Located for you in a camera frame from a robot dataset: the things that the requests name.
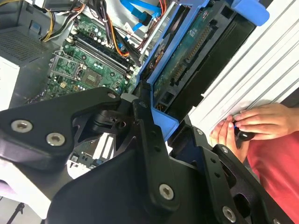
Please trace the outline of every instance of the hex bolt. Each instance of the hex bolt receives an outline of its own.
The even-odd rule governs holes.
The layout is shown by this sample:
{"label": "hex bolt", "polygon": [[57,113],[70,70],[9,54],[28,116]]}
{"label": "hex bolt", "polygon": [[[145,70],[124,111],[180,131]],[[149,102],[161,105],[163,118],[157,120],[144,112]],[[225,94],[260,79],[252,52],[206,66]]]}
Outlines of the hex bolt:
{"label": "hex bolt", "polygon": [[11,123],[11,129],[19,133],[30,132],[32,128],[32,124],[27,120],[15,120]]}
{"label": "hex bolt", "polygon": [[204,133],[200,129],[196,129],[197,133],[203,135]]}
{"label": "hex bolt", "polygon": [[280,224],[280,222],[277,219],[273,219],[274,224]]}
{"label": "hex bolt", "polygon": [[108,93],[108,96],[111,97],[112,99],[116,98],[116,96],[113,93]]}
{"label": "hex bolt", "polygon": [[144,108],[147,108],[147,107],[148,107],[148,106],[146,106],[145,102],[143,102],[143,101],[140,101],[139,104],[140,104],[141,106],[143,106]]}
{"label": "hex bolt", "polygon": [[60,133],[48,134],[46,140],[51,146],[62,146],[65,143],[65,137]]}
{"label": "hex bolt", "polygon": [[227,148],[225,148],[224,146],[222,146],[221,148],[222,148],[222,150],[223,150],[225,153],[228,153],[228,149],[227,149]]}
{"label": "hex bolt", "polygon": [[230,207],[223,206],[222,212],[223,212],[225,218],[227,218],[231,223],[235,223],[236,222],[237,219],[235,217],[234,212],[231,210]]}
{"label": "hex bolt", "polygon": [[166,200],[172,200],[173,197],[174,197],[174,193],[173,193],[173,190],[172,188],[165,184],[165,183],[162,183],[160,186],[159,186],[159,191],[160,191],[160,194],[163,198],[165,198]]}

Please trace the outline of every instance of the hand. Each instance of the hand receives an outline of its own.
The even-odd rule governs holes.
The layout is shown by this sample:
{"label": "hand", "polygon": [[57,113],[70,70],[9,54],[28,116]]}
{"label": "hand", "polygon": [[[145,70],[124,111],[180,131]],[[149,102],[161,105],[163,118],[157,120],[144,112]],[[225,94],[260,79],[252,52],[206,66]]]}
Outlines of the hand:
{"label": "hand", "polygon": [[299,131],[299,109],[282,104],[241,111],[235,120],[241,131],[256,133],[253,140],[275,139]]}
{"label": "hand", "polygon": [[232,123],[232,116],[228,116],[225,121],[221,121],[210,134],[212,146],[222,144],[228,147],[233,154],[241,161],[244,162],[247,156],[249,141],[242,143],[240,149],[235,144],[234,125]]}

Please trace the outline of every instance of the orange wire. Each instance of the orange wire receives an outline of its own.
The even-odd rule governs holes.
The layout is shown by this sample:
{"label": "orange wire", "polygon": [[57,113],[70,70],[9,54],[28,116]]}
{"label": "orange wire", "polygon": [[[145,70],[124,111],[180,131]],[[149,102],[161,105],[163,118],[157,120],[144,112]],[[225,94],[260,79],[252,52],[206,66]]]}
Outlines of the orange wire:
{"label": "orange wire", "polygon": [[114,45],[115,45],[115,48],[116,48],[117,52],[118,52],[121,56],[124,56],[124,57],[129,56],[129,53],[128,53],[128,52],[125,53],[125,54],[123,54],[123,53],[119,50],[119,48],[118,48],[118,46],[117,46],[117,42],[116,42],[116,38],[115,38],[115,34],[114,34],[114,30],[113,30],[112,22],[111,22],[111,20],[110,20],[109,17],[108,17],[108,19],[109,19],[109,21],[110,21],[110,28],[111,28],[111,32],[112,32],[112,38],[113,38],[113,42],[114,42]]}
{"label": "orange wire", "polygon": [[74,11],[80,11],[82,9],[83,5],[81,5],[79,8],[75,8]]}
{"label": "orange wire", "polygon": [[166,9],[167,9],[167,4],[166,4],[166,0],[164,0],[164,13],[166,13]]}
{"label": "orange wire", "polygon": [[162,15],[164,15],[164,7],[163,7],[163,4],[162,4],[162,1],[159,0],[159,2],[160,2],[160,5],[161,5],[161,10],[162,10],[162,12],[161,12],[161,16],[162,16]]}

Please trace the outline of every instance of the ventilation grille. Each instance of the ventilation grille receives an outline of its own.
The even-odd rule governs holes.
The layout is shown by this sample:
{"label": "ventilation grille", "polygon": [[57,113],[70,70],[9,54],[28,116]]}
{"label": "ventilation grille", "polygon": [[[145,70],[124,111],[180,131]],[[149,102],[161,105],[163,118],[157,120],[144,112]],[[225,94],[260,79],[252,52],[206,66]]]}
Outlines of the ventilation grille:
{"label": "ventilation grille", "polygon": [[48,50],[40,42],[31,39],[18,30],[0,34],[0,49],[22,62],[29,59],[34,60]]}

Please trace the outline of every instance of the black plastic arm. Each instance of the black plastic arm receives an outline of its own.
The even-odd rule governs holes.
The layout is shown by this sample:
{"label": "black plastic arm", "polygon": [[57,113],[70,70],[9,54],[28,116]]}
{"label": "black plastic arm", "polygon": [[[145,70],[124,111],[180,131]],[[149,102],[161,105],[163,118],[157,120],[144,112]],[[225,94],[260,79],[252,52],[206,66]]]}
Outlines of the black plastic arm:
{"label": "black plastic arm", "polygon": [[[75,135],[88,119],[95,112],[117,109],[120,102],[115,92],[102,87],[1,111],[0,157],[40,170],[62,169],[74,149]],[[53,135],[53,144],[64,138],[63,144],[49,144],[51,133],[62,135]]]}

